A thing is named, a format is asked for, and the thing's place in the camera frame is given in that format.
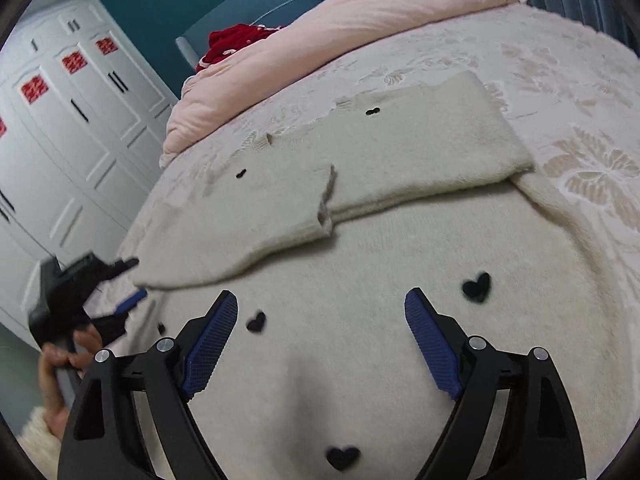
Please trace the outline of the person's left hand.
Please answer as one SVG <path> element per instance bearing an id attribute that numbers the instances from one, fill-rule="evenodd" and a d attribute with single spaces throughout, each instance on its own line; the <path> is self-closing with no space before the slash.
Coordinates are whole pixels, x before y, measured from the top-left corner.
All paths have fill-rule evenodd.
<path id="1" fill-rule="evenodd" d="M 73 333 L 73 341 L 81 352 L 70 352 L 47 342 L 41 349 L 38 361 L 38 384 L 43 400 L 43 418 L 50 433 L 62 440 L 70 409 L 66 405 L 56 370 L 70 365 L 76 370 L 86 370 L 96 352 L 103 348 L 103 341 L 93 325 Z"/>

